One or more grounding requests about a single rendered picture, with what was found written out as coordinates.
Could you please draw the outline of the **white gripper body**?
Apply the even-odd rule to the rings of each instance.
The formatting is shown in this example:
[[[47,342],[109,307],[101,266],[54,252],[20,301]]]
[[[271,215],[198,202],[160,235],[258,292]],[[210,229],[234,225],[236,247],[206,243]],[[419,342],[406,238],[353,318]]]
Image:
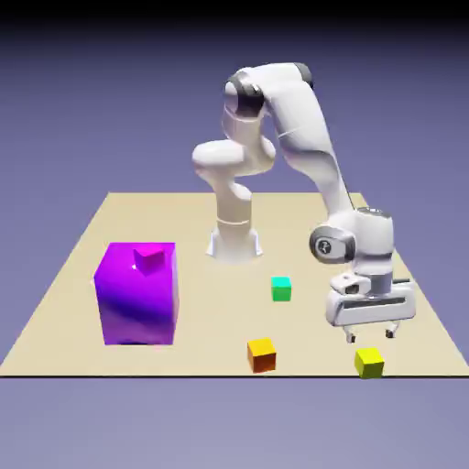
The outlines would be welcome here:
[[[389,293],[377,296],[341,294],[332,289],[326,301],[326,320],[332,326],[352,326],[412,319],[416,314],[415,287],[411,281],[393,283]]]

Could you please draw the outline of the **small yellow cube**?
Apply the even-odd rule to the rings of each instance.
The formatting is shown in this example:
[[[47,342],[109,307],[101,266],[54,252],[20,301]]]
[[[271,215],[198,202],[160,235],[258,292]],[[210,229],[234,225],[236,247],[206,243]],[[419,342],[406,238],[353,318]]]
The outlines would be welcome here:
[[[384,369],[384,358],[375,347],[355,351],[354,367],[362,379],[380,378]]]

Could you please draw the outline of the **small green cube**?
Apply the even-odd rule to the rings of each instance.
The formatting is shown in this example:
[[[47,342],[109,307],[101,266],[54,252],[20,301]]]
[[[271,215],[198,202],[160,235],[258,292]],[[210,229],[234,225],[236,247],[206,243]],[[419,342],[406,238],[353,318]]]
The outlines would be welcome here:
[[[290,301],[291,292],[290,277],[274,276],[271,278],[271,297],[273,301]]]

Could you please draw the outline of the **small orange cube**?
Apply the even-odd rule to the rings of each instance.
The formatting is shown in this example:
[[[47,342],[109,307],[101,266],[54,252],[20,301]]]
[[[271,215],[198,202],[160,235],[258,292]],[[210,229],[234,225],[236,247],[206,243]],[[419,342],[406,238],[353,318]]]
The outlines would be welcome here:
[[[276,369],[277,351],[268,337],[248,341],[247,358],[255,374]]]

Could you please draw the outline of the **small magenta cube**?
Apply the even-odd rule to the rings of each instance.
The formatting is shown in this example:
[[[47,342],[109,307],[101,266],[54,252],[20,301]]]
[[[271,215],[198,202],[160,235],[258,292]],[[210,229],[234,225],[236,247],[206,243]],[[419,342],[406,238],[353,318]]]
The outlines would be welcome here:
[[[165,251],[159,245],[140,245],[133,249],[136,269],[145,276],[165,265]]]

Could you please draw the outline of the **large purple box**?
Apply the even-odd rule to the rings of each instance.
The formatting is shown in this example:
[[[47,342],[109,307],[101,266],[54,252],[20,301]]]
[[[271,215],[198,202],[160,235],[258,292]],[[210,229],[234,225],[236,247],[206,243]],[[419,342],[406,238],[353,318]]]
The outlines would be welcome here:
[[[148,276],[140,273],[133,254],[140,245],[162,247],[164,267]],[[180,306],[174,243],[112,242],[93,281],[105,344],[173,344]]]

